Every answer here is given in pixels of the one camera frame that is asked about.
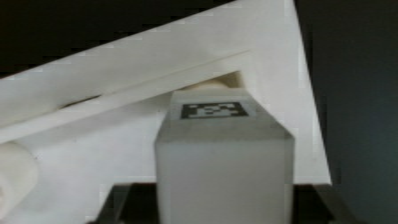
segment black background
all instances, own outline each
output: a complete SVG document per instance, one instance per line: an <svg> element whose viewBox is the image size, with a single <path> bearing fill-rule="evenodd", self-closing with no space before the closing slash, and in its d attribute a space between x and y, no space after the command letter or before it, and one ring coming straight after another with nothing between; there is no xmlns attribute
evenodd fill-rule
<svg viewBox="0 0 398 224"><path fill-rule="evenodd" d="M0 77L227 1L3 0ZM296 0L337 192L357 217L398 223L398 1Z"/></svg>

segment qr-like tag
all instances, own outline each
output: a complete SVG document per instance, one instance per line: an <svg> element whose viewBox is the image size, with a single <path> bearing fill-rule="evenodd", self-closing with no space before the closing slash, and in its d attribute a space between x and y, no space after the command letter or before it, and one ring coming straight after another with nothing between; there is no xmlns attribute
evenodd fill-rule
<svg viewBox="0 0 398 224"><path fill-rule="evenodd" d="M181 119L248 116L237 102L195 103L182 105Z"/></svg>

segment black surface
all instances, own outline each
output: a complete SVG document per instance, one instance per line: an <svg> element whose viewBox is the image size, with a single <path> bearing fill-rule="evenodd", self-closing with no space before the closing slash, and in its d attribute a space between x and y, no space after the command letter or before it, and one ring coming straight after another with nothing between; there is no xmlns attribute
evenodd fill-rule
<svg viewBox="0 0 398 224"><path fill-rule="evenodd" d="M314 186L294 185L291 224L328 224L328 221L335 220L335 215L330 211ZM118 223L159 224L154 183L115 185L111 188L97 220L90 224Z"/></svg>
<svg viewBox="0 0 398 224"><path fill-rule="evenodd" d="M115 185L97 219L88 224L158 224L156 184Z"/></svg>
<svg viewBox="0 0 398 224"><path fill-rule="evenodd" d="M335 191L398 223L398 1L296 0Z"/></svg>
<svg viewBox="0 0 398 224"><path fill-rule="evenodd" d="M0 1L0 78L230 1Z"/></svg>

